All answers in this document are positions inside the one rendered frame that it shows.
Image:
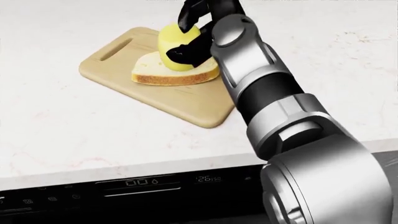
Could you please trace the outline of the black dishwasher control panel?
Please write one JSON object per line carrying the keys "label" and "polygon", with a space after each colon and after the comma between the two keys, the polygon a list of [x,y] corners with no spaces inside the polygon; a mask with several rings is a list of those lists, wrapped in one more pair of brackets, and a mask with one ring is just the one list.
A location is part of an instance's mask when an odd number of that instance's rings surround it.
{"label": "black dishwasher control panel", "polygon": [[252,154],[0,177],[0,224],[269,224]]}

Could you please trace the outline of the white bread slice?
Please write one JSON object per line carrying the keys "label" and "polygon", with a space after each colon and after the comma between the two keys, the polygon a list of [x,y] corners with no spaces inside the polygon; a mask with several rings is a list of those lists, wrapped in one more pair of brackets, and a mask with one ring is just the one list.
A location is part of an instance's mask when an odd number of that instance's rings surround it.
{"label": "white bread slice", "polygon": [[136,83],[155,86],[195,85],[214,80],[220,70],[211,58],[199,67],[178,72],[167,68],[161,61],[159,52],[152,52],[140,57],[132,69],[131,80]]}

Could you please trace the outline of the yellow cheese wedge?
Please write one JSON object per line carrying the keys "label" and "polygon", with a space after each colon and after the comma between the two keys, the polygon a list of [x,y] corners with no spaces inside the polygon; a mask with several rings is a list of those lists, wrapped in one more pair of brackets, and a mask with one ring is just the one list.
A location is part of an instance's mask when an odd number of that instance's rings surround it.
{"label": "yellow cheese wedge", "polygon": [[178,72],[193,69],[192,65],[185,65],[171,61],[171,59],[168,58],[166,52],[168,52],[172,48],[177,48],[182,44],[189,44],[199,35],[200,30],[197,26],[193,26],[187,33],[183,33],[177,23],[169,24],[161,29],[158,36],[158,50],[160,59],[162,60],[164,65],[167,68]]}

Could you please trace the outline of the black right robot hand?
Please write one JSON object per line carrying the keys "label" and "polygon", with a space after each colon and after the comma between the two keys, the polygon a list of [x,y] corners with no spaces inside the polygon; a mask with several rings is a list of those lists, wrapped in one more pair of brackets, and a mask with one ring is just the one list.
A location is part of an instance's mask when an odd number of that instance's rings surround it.
{"label": "black right robot hand", "polygon": [[200,35],[188,44],[180,44],[166,52],[166,56],[175,63],[198,67],[210,57],[213,43],[214,25],[230,14],[245,14],[239,0],[185,0],[178,16],[178,27],[187,33],[206,14],[211,14],[211,21],[200,28]]}

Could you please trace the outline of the wooden cutting board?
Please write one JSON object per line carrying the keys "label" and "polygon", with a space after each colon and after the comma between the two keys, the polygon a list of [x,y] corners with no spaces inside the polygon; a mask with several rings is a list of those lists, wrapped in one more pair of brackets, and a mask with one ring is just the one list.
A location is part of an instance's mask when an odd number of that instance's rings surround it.
{"label": "wooden cutting board", "polygon": [[142,85],[131,80],[136,61],[157,51],[158,32],[135,27],[82,61],[85,78],[203,128],[225,121],[234,105],[221,78],[188,86]]}

